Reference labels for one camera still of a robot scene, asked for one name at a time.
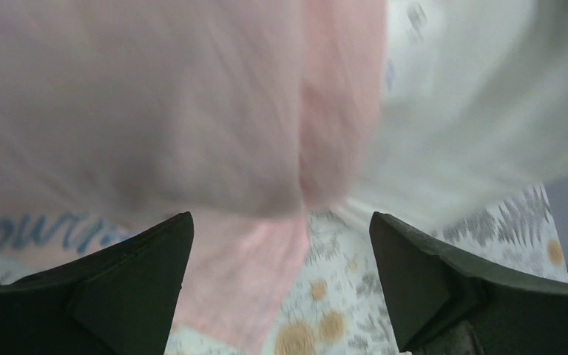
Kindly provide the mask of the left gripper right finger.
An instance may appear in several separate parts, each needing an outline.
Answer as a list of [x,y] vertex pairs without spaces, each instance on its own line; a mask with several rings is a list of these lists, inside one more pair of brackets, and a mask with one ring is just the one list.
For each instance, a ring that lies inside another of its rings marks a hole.
[[401,220],[369,228],[397,348],[412,354],[568,354],[568,283],[490,262]]

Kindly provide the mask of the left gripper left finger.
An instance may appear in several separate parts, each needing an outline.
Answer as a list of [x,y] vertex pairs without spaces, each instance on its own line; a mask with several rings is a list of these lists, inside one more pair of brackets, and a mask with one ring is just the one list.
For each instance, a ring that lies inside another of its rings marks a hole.
[[0,285],[0,354],[163,354],[194,237],[190,213]]

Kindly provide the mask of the blue Elsa pillowcase pink inside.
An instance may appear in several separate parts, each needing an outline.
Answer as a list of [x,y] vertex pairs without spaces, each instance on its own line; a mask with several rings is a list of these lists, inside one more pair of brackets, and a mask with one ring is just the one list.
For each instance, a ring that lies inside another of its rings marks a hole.
[[0,1],[0,254],[191,212],[180,322],[253,350],[376,125],[385,1]]

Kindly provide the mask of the white pillow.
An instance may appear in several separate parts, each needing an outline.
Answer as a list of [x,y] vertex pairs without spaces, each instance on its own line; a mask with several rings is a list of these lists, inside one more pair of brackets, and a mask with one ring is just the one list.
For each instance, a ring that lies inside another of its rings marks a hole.
[[389,1],[382,118],[335,208],[430,231],[568,175],[568,1]]

